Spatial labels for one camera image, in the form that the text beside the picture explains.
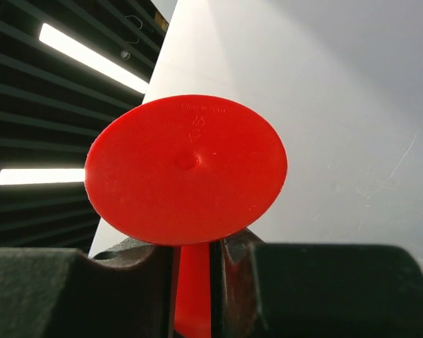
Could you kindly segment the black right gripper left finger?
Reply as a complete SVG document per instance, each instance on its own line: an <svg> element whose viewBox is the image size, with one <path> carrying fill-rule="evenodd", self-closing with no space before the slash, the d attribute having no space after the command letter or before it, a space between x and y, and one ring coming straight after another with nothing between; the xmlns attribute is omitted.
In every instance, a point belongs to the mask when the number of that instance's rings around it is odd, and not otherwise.
<svg viewBox="0 0 423 338"><path fill-rule="evenodd" d="M173 251L0 248L0 337L171 337Z"/></svg>

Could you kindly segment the red wine glass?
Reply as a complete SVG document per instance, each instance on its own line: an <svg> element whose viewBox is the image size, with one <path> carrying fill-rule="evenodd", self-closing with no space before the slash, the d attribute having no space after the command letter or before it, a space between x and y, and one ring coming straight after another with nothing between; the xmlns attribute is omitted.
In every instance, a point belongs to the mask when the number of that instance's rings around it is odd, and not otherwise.
<svg viewBox="0 0 423 338"><path fill-rule="evenodd" d="M88 199L110 226L180 249L175 330L210 337L209 245L250 226L280 194L288 159L275 129L229 99L170 96L113 121L84 167Z"/></svg>

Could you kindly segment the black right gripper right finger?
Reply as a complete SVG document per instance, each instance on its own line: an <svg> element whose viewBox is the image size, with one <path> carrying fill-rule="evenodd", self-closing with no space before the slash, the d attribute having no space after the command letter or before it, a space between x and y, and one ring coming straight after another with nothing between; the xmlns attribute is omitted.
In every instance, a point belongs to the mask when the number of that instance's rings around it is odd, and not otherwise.
<svg viewBox="0 0 423 338"><path fill-rule="evenodd" d="M423 337L423 273L397 246L211 246L213 337Z"/></svg>

